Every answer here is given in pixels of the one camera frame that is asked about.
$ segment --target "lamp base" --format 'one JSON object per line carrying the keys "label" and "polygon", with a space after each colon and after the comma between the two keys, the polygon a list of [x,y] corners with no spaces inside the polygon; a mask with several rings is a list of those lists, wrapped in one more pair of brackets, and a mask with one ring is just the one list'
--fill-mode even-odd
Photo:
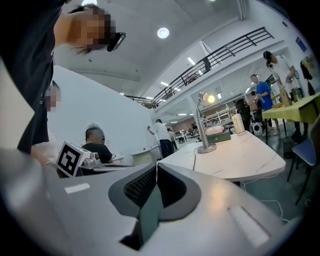
{"label": "lamp base", "polygon": [[213,143],[213,144],[210,144],[208,148],[204,148],[204,146],[202,145],[202,146],[199,146],[197,149],[199,154],[205,154],[205,153],[215,151],[217,149],[217,145]]}

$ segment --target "white tabletop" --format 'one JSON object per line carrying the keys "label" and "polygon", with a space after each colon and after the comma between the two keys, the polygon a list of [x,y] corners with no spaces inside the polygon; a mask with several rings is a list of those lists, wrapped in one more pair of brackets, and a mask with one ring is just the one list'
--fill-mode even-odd
{"label": "white tabletop", "polygon": [[197,147],[202,142],[186,145],[160,163],[191,169],[213,175],[231,182],[248,181],[282,172],[286,162],[269,146],[248,131],[242,135],[231,135],[231,140],[218,142],[217,149],[199,154]]}
{"label": "white tabletop", "polygon": [[146,147],[145,150],[137,150],[135,152],[132,152],[130,153],[129,155],[130,156],[138,156],[138,155],[142,155],[142,154],[145,154],[151,150],[154,150],[156,148],[160,147],[160,144],[159,145],[154,145],[154,146],[151,146],[151,147]]}

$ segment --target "pink object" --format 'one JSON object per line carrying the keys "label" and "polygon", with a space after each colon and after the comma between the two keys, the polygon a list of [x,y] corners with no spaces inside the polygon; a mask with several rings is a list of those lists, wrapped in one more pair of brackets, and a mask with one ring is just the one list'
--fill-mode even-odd
{"label": "pink object", "polygon": [[207,136],[210,135],[215,135],[215,134],[220,134],[225,130],[225,128],[222,125],[219,126],[214,126],[214,127],[209,127],[206,131],[205,134]]}

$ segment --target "blue shirt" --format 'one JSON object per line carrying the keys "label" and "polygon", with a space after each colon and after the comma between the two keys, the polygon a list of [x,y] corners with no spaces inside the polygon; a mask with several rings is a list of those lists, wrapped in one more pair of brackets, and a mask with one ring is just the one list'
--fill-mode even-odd
{"label": "blue shirt", "polygon": [[259,82],[259,84],[256,87],[256,92],[258,94],[264,94],[269,93],[267,96],[261,96],[261,105],[263,110],[270,110],[272,109],[272,99],[271,99],[271,90],[269,85],[266,82]]}

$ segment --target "white shirt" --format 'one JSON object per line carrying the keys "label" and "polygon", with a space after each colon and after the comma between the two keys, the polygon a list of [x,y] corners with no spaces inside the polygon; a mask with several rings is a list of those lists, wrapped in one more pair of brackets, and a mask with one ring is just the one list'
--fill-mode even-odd
{"label": "white shirt", "polygon": [[286,92],[289,93],[291,92],[291,90],[293,88],[299,87],[297,81],[295,78],[293,78],[292,83],[288,83],[286,82],[287,76],[290,73],[290,68],[293,66],[292,64],[290,64],[290,62],[288,61],[288,59],[283,56],[283,55],[279,55],[276,56],[276,59],[278,61],[278,63],[272,64],[272,68],[271,70],[273,71],[273,76],[275,80],[279,80],[282,83],[282,86],[285,88]]}
{"label": "white shirt", "polygon": [[169,140],[171,141],[170,135],[167,132],[167,127],[160,123],[160,122],[156,122],[154,124],[154,133],[156,134],[156,136],[158,137],[158,140]]}
{"label": "white shirt", "polygon": [[57,137],[49,130],[48,128],[48,142],[42,142],[39,144],[36,144],[37,150],[39,150],[46,158],[49,159],[49,161],[56,162],[60,147]]}

